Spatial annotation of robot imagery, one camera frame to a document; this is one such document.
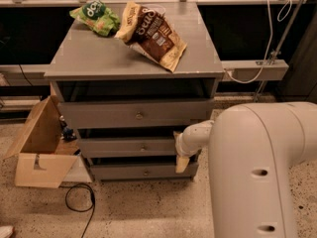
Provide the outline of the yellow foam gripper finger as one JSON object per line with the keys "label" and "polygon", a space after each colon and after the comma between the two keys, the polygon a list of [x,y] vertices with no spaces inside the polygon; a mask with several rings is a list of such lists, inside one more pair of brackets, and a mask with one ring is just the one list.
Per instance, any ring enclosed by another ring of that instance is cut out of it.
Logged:
{"label": "yellow foam gripper finger", "polygon": [[174,132],[173,136],[176,150],[175,172],[177,174],[182,174],[189,164],[189,159],[191,157],[190,148],[186,143],[186,138],[183,133]]}

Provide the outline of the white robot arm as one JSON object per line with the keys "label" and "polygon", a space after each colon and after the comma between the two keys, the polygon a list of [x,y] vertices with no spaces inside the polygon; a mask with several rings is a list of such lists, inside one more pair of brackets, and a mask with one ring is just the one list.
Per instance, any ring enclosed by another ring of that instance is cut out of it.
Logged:
{"label": "white robot arm", "polygon": [[317,157],[316,104],[240,104],[174,137],[179,173],[208,149],[215,238],[298,238],[288,171]]}

